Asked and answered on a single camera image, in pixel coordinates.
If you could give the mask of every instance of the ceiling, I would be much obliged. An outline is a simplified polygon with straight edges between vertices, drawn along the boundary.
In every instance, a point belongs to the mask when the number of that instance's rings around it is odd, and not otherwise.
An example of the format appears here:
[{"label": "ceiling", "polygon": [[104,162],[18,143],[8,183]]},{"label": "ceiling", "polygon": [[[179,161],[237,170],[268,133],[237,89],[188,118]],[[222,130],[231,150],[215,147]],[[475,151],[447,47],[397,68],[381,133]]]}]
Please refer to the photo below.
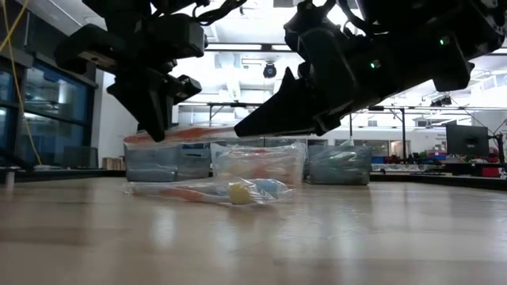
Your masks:
[{"label": "ceiling", "polygon": [[[212,1],[208,8],[198,9],[197,13],[203,13],[207,9],[217,7],[222,0]],[[324,0],[314,0],[317,4]],[[82,3],[81,0],[36,0],[31,1],[29,9],[37,16],[54,25],[56,28],[65,32],[67,35],[77,31],[81,26],[88,23],[99,25],[105,29],[105,23],[102,18],[95,14],[90,8]],[[273,8],[273,0],[249,0],[244,5],[244,15],[238,10],[232,11],[221,21],[217,21],[211,27],[207,27],[205,32],[212,43],[270,43],[283,44],[284,30],[283,24],[287,22],[295,13],[295,8]],[[182,10],[182,13],[191,13],[192,7]],[[335,24],[344,24],[346,19],[339,8],[336,6],[330,12],[329,18]],[[225,52],[234,55],[239,64],[236,69],[224,69],[219,67],[221,59],[218,52],[207,52],[200,59],[184,59],[179,61],[178,67],[174,70],[174,75],[187,74],[200,81],[203,86],[203,93],[194,97],[198,101],[210,101],[215,96],[216,100],[226,100],[224,91],[231,91],[237,86],[241,91],[259,91],[257,93],[249,92],[250,101],[263,101],[266,99],[264,91],[276,91],[284,74],[284,69],[289,67],[293,73],[297,73],[297,66],[302,59],[293,53],[262,53],[262,52]],[[242,62],[245,59],[257,59],[263,62],[261,65],[249,65],[246,69]],[[262,70],[266,62],[274,62],[278,69],[278,74],[274,79],[264,79]],[[484,56],[473,60],[475,71],[472,77],[482,76],[484,72],[502,73],[507,71],[507,56]],[[468,98],[471,93],[470,88],[455,92],[456,98]],[[421,102],[421,98],[435,94],[435,88],[432,82],[426,82],[420,86],[400,93],[388,101],[390,104],[402,104],[400,102]]]}]

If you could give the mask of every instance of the wooden tabletop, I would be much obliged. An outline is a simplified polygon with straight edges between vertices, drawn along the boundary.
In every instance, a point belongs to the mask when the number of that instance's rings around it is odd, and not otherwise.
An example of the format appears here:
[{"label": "wooden tabletop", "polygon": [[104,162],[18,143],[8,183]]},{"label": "wooden tabletop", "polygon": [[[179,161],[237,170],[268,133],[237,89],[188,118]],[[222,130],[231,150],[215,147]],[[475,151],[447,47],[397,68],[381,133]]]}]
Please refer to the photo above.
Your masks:
[{"label": "wooden tabletop", "polygon": [[0,284],[505,284],[507,196],[371,183],[228,207],[120,178],[0,192]]}]

